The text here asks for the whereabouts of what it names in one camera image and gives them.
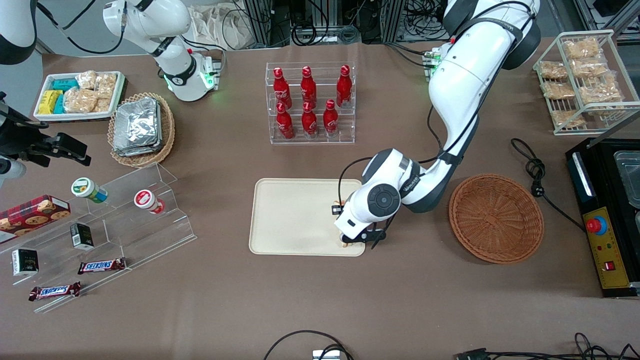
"round basket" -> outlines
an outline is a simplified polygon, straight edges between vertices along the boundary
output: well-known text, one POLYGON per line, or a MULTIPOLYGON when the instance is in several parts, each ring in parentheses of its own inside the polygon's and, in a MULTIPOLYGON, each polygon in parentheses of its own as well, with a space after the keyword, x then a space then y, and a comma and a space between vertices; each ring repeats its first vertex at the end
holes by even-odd
MULTIPOLYGON (((136 94, 126 98, 123 103, 138 101, 144 97, 152 97, 160 103, 160 121, 162 123, 162 139, 164 142, 163 148, 158 152, 129 157, 119 156, 113 150, 111 151, 111 157, 116 159, 117 162, 136 168, 145 167, 151 163, 159 163, 160 161, 163 161, 167 155, 169 155, 175 139, 175 122, 173 121, 173 114, 171 113, 171 109, 169 109, 169 105, 167 105, 166 101, 160 95, 144 92, 142 94, 136 94)), ((107 141, 112 148, 115 116, 115 113, 111 114, 111 119, 109 120, 109 132, 107 133, 107 141)))
POLYGON ((496 174, 470 177, 453 191, 449 222, 467 250, 495 264, 527 259, 545 232, 534 197, 522 185, 496 174))

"clear acrylic shelf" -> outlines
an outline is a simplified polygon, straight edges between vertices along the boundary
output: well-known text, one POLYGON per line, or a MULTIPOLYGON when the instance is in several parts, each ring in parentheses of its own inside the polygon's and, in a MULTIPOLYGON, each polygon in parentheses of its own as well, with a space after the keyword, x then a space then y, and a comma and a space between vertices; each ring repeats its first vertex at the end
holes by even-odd
POLYGON ((344 62, 309 62, 309 63, 267 63, 265 73, 265 90, 267 100, 267 116, 269 120, 269 139, 272 144, 278 145, 310 145, 321 143, 354 143, 356 139, 356 64, 352 61, 344 62), (324 106, 328 99, 335 100, 336 85, 340 78, 340 68, 343 65, 351 67, 351 102, 343 104, 338 110, 338 135, 328 138, 324 132, 322 122, 324 106), (318 136, 315 139, 305 138, 302 128, 302 94, 300 92, 300 82, 302 81, 302 68, 308 66, 317 87, 317 106, 314 113, 317 117, 318 136), (285 139, 278 130, 276 122, 276 97, 273 92, 273 82, 275 80, 273 69, 280 67, 284 78, 289 83, 291 90, 291 100, 293 106, 288 110, 293 120, 293 127, 296 136, 293 139, 285 139))
MULTIPOLYGON (((38 252, 40 271, 30 277, 13 277, 13 284, 24 292, 27 301, 33 287, 68 285, 80 281, 80 297, 149 261, 180 247, 197 236, 193 234, 187 215, 178 208, 169 184, 177 179, 161 165, 154 163, 102 185, 109 197, 102 204, 83 198, 69 201, 72 213, 28 235, 7 242, 0 250, 0 263, 10 265, 11 253, 17 248, 38 252), (152 190, 164 201, 158 215, 138 208, 133 197, 139 190, 152 190), (79 222, 91 228, 94 248, 73 248, 69 227, 79 222), (78 275, 80 262, 126 258, 127 268, 117 272, 78 275)), ((11 276, 11 266, 4 275, 11 276)), ((45 313, 75 299, 73 296, 34 302, 35 312, 45 313)))

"yellow control panel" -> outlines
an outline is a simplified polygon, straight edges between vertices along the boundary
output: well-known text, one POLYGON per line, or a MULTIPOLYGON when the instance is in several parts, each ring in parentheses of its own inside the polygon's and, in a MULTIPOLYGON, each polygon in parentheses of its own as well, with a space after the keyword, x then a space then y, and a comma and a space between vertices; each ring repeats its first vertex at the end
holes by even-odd
POLYGON ((607 208, 594 210, 582 217, 587 227, 587 237, 602 288, 628 288, 629 278, 620 257, 607 208))

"teal package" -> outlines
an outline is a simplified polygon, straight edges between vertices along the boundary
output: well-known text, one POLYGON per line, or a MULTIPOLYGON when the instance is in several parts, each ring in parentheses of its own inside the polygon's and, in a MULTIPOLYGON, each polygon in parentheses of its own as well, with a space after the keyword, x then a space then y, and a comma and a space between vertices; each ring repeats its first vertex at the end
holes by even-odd
POLYGON ((54 114, 64 114, 65 113, 65 96, 58 96, 58 100, 56 100, 56 106, 53 108, 54 114))
POLYGON ((54 80, 51 88, 53 90, 62 90, 67 91, 73 87, 78 87, 78 82, 76 79, 58 79, 54 80))

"white tray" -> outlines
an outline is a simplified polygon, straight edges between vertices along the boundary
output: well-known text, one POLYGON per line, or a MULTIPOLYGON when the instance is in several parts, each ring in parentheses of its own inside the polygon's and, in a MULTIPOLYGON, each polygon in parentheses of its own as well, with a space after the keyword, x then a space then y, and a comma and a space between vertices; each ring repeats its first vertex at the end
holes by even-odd
MULTIPOLYGON (((342 194, 357 190, 354 179, 342 180, 342 194)), ((249 249, 260 255, 359 256, 363 243, 342 247, 333 224, 336 179, 261 179, 255 184, 249 249)))
POLYGON ((99 113, 87 113, 87 114, 38 114, 38 105, 42 100, 42 96, 46 90, 52 90, 51 85, 54 80, 70 79, 78 75, 78 72, 70 72, 68 74, 51 74, 47 75, 44 79, 42 89, 40 89, 40 95, 38 96, 38 102, 33 109, 33 117, 44 122, 73 122, 79 120, 92 120, 92 119, 104 119, 108 120, 111 114, 116 111, 120 100, 120 94, 122 93, 122 87, 124 86, 124 75, 120 71, 100 71, 108 72, 110 74, 116 74, 116 87, 113 89, 113 95, 111 96, 111 104, 108 111, 101 111, 99 113))

